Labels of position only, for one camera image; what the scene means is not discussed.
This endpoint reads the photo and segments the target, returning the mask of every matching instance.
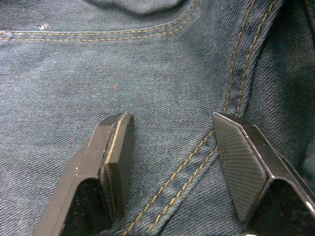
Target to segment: white speck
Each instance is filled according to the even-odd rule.
[[[48,24],[42,24],[42,25],[40,25],[39,29],[40,30],[47,30],[47,29],[50,30],[50,26]]]

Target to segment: textured gripper pad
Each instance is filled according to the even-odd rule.
[[[238,126],[218,115],[213,123],[227,187],[240,220],[246,221],[267,175]]]

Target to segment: blue denim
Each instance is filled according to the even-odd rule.
[[[246,233],[212,113],[256,123],[302,173],[315,124],[313,8],[0,1],[0,235],[32,234],[69,159],[118,112],[135,117],[127,210],[103,235]]]

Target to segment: orange stitching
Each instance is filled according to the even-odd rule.
[[[125,39],[137,39],[137,38],[147,38],[147,37],[152,37],[152,36],[158,36],[158,35],[168,35],[168,34],[174,34],[177,33],[180,29],[184,27],[184,25],[190,21],[195,14],[200,10],[200,7],[197,7],[194,13],[187,18],[186,21],[182,25],[180,25],[178,28],[174,29],[173,31],[170,32],[163,32],[163,33],[154,33],[154,34],[149,34],[145,36],[139,36],[139,37],[125,37],[125,38],[101,38],[101,39],[35,39],[35,38],[30,38],[30,39],[11,39],[11,38],[3,38],[0,37],[0,39],[5,39],[5,40],[10,40],[10,41],[57,41],[57,42],[68,42],[68,41],[79,41],[79,42],[97,42],[97,41],[115,41],[115,40],[125,40]]]
[[[243,75],[242,75],[242,82],[241,82],[241,90],[240,90],[240,94],[239,94],[239,99],[238,99],[238,102],[237,102],[237,116],[240,115],[240,109],[241,109],[241,102],[242,102],[242,99],[243,99],[243,90],[244,90],[244,82],[246,80],[246,72],[247,72],[247,69],[248,69],[248,65],[249,65],[249,61],[250,61],[250,56],[252,54],[252,49],[254,47],[254,45],[256,44],[257,42],[257,39],[258,39],[258,36],[260,35],[260,32],[261,32],[261,27],[262,25],[265,23],[265,21],[267,20],[269,14],[271,13],[273,7],[274,7],[274,4],[275,4],[276,0],[274,0],[270,6],[269,6],[269,9],[268,11],[264,14],[264,18],[262,19],[261,23],[259,24],[258,28],[257,28],[257,33],[254,37],[254,40],[252,42],[252,45],[249,47],[249,50],[248,50],[248,53],[246,55],[246,61],[245,61],[245,66],[244,66],[244,71],[243,71]]]
[[[182,194],[182,192],[186,189],[186,187],[191,183],[191,181],[193,180],[193,178],[199,173],[199,171],[204,167],[204,165],[209,161],[210,157],[216,153],[218,151],[218,147],[215,148],[214,151],[212,151],[206,158],[206,160],[204,162],[201,163],[201,165],[197,168],[197,170],[193,173],[192,176],[190,176],[189,180],[184,184],[184,186],[181,188],[181,190],[179,190],[179,192],[177,193],[175,198],[172,198],[172,200],[170,201],[170,203],[164,208],[164,210],[162,211],[162,213],[160,213],[157,218],[155,219],[155,221],[149,226],[148,230],[143,234],[143,236],[145,234],[147,234],[148,232],[150,232],[150,230],[153,228],[154,225],[156,225],[158,223],[158,221],[161,219],[161,217],[166,213],[167,209],[174,204],[174,202],[176,202],[176,200],[180,197],[180,195]]]
[[[193,7],[195,6],[197,0],[194,0],[193,3],[188,7],[188,9],[186,10],[186,12],[181,16],[181,18],[179,18],[178,20],[176,20],[175,22],[171,23],[171,24],[164,24],[162,26],[159,27],[155,27],[152,29],[143,29],[143,30],[133,30],[133,31],[117,31],[117,32],[103,32],[103,33],[96,33],[96,32],[87,32],[87,33],[39,33],[39,32],[30,32],[30,33],[21,33],[21,32],[10,32],[10,31],[0,31],[0,34],[4,34],[4,33],[11,33],[11,34],[17,34],[17,35],[58,35],[58,36],[65,36],[65,35],[112,35],[112,34],[125,34],[125,33],[142,33],[142,32],[148,32],[148,31],[153,31],[153,30],[159,30],[159,29],[163,29],[165,27],[171,27],[176,25],[177,23],[179,23],[188,13],[191,12],[191,10],[193,9]]]
[[[209,134],[205,137],[201,143],[196,147],[196,149],[190,154],[188,158],[186,158],[185,162],[180,165],[180,167],[177,169],[176,172],[171,176],[171,178],[168,179],[168,181],[159,189],[158,193],[153,197],[153,199],[147,204],[147,206],[144,208],[144,210],[137,216],[137,218],[133,221],[133,223],[129,226],[129,228],[124,232],[123,236],[126,236],[132,229],[132,227],[137,223],[137,221],[141,218],[141,216],[147,211],[150,205],[154,203],[156,198],[161,194],[161,192],[168,186],[168,184],[174,179],[176,174],[178,174],[182,168],[191,160],[191,158],[198,152],[198,150],[204,145],[204,143],[208,140],[208,138],[214,134],[214,130],[209,132]]]
[[[238,44],[239,44],[239,42],[240,42],[240,40],[241,40],[241,38],[243,36],[243,32],[244,32],[245,26],[247,24],[247,21],[249,19],[249,14],[250,14],[250,12],[252,10],[252,6],[254,5],[254,3],[255,3],[255,0],[252,0],[250,8],[248,9],[248,11],[245,14],[245,20],[244,20],[244,22],[242,24],[242,29],[241,29],[240,33],[238,34],[237,40],[236,40],[235,45],[233,47],[231,70],[230,70],[230,81],[229,81],[229,86],[228,86],[228,90],[227,90],[225,108],[223,110],[224,113],[228,109],[230,98],[231,98],[233,73],[234,73],[234,63],[235,63],[235,60],[236,60],[236,53],[237,53]]]

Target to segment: double stitching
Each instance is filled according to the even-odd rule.
[[[145,236],[145,234],[147,234],[148,232],[150,232],[150,230],[154,227],[154,225],[156,225],[158,223],[158,221],[161,219],[161,217],[166,213],[167,209],[172,206],[176,200],[180,197],[180,195],[182,194],[182,192],[185,191],[185,189],[187,188],[187,186],[191,183],[191,181],[193,180],[193,178],[199,173],[199,171],[204,167],[205,164],[207,164],[210,160],[210,158],[213,156],[214,153],[216,153],[218,151],[218,146],[215,148],[214,151],[212,151],[206,158],[206,160],[204,162],[201,163],[201,165],[197,168],[197,170],[195,170],[195,172],[193,173],[192,176],[190,176],[189,180],[184,184],[184,186],[181,188],[181,190],[179,190],[179,192],[177,193],[175,198],[172,198],[172,200],[170,201],[170,203],[164,208],[164,210],[162,211],[162,213],[160,213],[157,218],[155,219],[155,221],[149,226],[148,230],[143,234],[143,236]]]
[[[79,35],[120,35],[120,34],[129,34],[129,33],[146,33],[146,32],[153,32],[155,30],[159,30],[159,29],[163,29],[166,27],[172,27],[177,25],[178,23],[180,23],[184,17],[189,14],[193,7],[196,5],[196,2],[198,0],[194,0],[193,3],[189,6],[189,8],[186,10],[186,12],[183,14],[182,17],[180,17],[178,20],[176,20],[175,22],[171,23],[171,24],[165,24],[159,27],[154,27],[154,28],[147,28],[147,29],[137,29],[137,30],[129,30],[129,31],[116,31],[116,32],[86,32],[86,33],[54,33],[54,32],[11,32],[11,31],[0,31],[0,35],[1,34],[14,34],[14,35],[45,35],[45,36],[79,36]],[[202,4],[204,0],[201,0],[199,2],[199,6]],[[137,38],[146,38],[146,37],[151,37],[151,36],[157,36],[157,35],[165,35],[165,34],[173,34],[178,32],[180,29],[183,28],[183,26],[185,24],[188,23],[188,21],[190,21],[192,19],[192,17],[196,14],[197,11],[200,10],[200,7],[196,7],[195,11],[193,12],[193,14],[188,17],[181,26],[179,26],[178,28],[174,29],[173,31],[169,31],[169,32],[163,32],[163,33],[154,33],[154,34],[149,34],[149,35],[145,35],[145,36],[139,36],[139,37],[124,37],[124,38],[104,38],[104,39],[10,39],[8,37],[0,37],[0,39],[6,39],[6,40],[11,40],[11,41],[81,41],[81,42],[89,42],[89,41],[110,41],[110,40],[124,40],[124,39],[137,39]]]
[[[242,99],[243,99],[243,92],[244,92],[244,83],[245,83],[245,80],[246,80],[246,73],[247,73],[247,69],[248,69],[248,65],[250,63],[250,57],[252,55],[252,49],[254,48],[256,42],[257,42],[257,39],[261,33],[261,27],[262,25],[266,22],[269,14],[271,13],[274,5],[275,5],[275,2],[276,0],[274,0],[268,10],[265,12],[264,14],[264,18],[262,19],[261,23],[259,24],[258,28],[257,28],[257,33],[253,39],[253,42],[251,44],[251,46],[249,47],[248,49],[248,53],[246,55],[246,59],[245,59],[245,65],[244,65],[244,69],[243,69],[243,75],[242,75],[242,82],[241,82],[241,90],[240,90],[240,94],[239,94],[239,98],[238,98],[238,101],[237,101],[237,116],[239,117],[240,116],[240,109],[241,109],[241,103],[242,103]]]
[[[236,53],[237,53],[237,49],[238,49],[238,44],[239,44],[239,42],[240,42],[240,40],[241,40],[241,38],[243,36],[244,29],[245,29],[245,26],[246,26],[247,21],[249,19],[249,14],[252,11],[252,6],[254,5],[254,3],[255,3],[255,0],[252,0],[250,8],[248,9],[248,11],[245,14],[245,20],[244,20],[244,22],[242,24],[241,31],[239,32],[237,40],[236,40],[236,42],[234,44],[234,47],[233,47],[232,61],[231,61],[231,70],[230,70],[230,80],[229,80],[229,85],[228,85],[228,90],[227,90],[225,107],[224,107],[224,110],[223,110],[224,113],[228,110],[228,106],[229,106],[229,102],[230,102],[230,98],[231,98],[232,83],[233,83],[233,73],[234,73],[234,63],[235,63],[235,60],[236,60]]]
[[[133,221],[133,223],[129,226],[129,228],[124,232],[123,236],[126,236],[131,229],[133,228],[133,226],[139,221],[139,219],[141,218],[141,216],[147,211],[147,209],[154,203],[154,201],[158,198],[158,196],[161,194],[161,192],[169,185],[169,183],[174,179],[174,177],[176,176],[176,174],[178,174],[182,168],[191,160],[191,158],[198,152],[198,150],[205,144],[205,142],[208,140],[208,138],[210,136],[212,136],[214,134],[214,130],[209,132],[209,134],[204,138],[204,140],[201,141],[201,143],[199,143],[199,145],[196,147],[196,149],[190,154],[190,156],[185,160],[185,162],[179,166],[179,168],[177,169],[177,171],[175,171],[173,173],[173,175],[171,176],[171,178],[168,179],[168,181],[159,189],[158,193],[153,197],[153,199],[146,205],[146,207],[144,208],[144,210],[137,216],[137,218]]]
[[[253,48],[254,45],[256,44],[257,39],[258,39],[258,36],[259,36],[259,34],[260,34],[260,31],[261,31],[261,27],[262,27],[262,25],[265,23],[265,21],[267,20],[269,14],[271,13],[275,2],[276,2],[276,0],[274,0],[274,1],[270,4],[270,6],[269,6],[267,12],[264,14],[264,17],[263,17],[263,19],[262,19],[262,22],[258,25],[257,33],[256,33],[256,35],[255,35],[255,37],[254,37],[253,43],[252,43],[252,45],[249,47],[249,52],[248,52],[248,54],[247,54],[247,56],[246,56],[246,65],[244,66],[244,72],[243,72],[243,77],[242,77],[242,78],[244,78],[244,80],[245,80],[245,78],[246,78],[246,77],[245,77],[245,74],[246,74],[246,70],[247,70],[247,67],[248,67],[248,64],[249,64],[249,57],[251,56],[251,53],[252,53],[252,48]],[[252,4],[251,4],[251,6],[250,6],[250,9],[249,9],[248,12],[246,13],[245,21],[248,20],[248,14],[250,13],[250,11],[251,11],[251,9],[252,9],[253,3],[254,3],[254,0],[252,1]],[[235,43],[235,45],[238,44],[239,39],[240,39],[240,35],[239,35],[238,40],[237,40],[237,42]],[[243,93],[243,89],[244,89],[244,81],[243,81],[243,79],[242,79],[242,88],[241,88],[241,91],[240,91],[240,98],[239,98],[239,101],[238,101],[238,102],[239,102],[239,103],[238,103],[238,112],[239,112],[240,103],[241,103],[241,100],[242,100],[241,95],[242,95],[242,93]],[[154,225],[156,225],[156,224],[158,223],[158,221],[161,219],[161,217],[166,213],[167,209],[168,209],[171,205],[173,205],[173,204],[175,203],[175,201],[180,197],[181,193],[186,189],[187,185],[191,183],[192,179],[198,174],[198,172],[203,168],[203,166],[209,161],[209,158],[210,158],[215,152],[217,152],[217,151],[218,151],[218,146],[215,148],[214,151],[212,151],[212,152],[209,154],[209,156],[207,156],[206,160],[201,163],[200,167],[197,168],[197,170],[193,173],[193,175],[189,178],[189,180],[184,184],[184,186],[181,188],[181,190],[177,193],[176,197],[173,198],[173,199],[170,201],[170,203],[164,208],[164,210],[162,211],[162,213],[160,213],[160,214],[157,216],[157,218],[155,219],[155,221],[149,226],[149,228],[148,228],[147,231],[143,234],[143,236],[145,236],[145,234],[149,233],[150,230],[154,227]]]

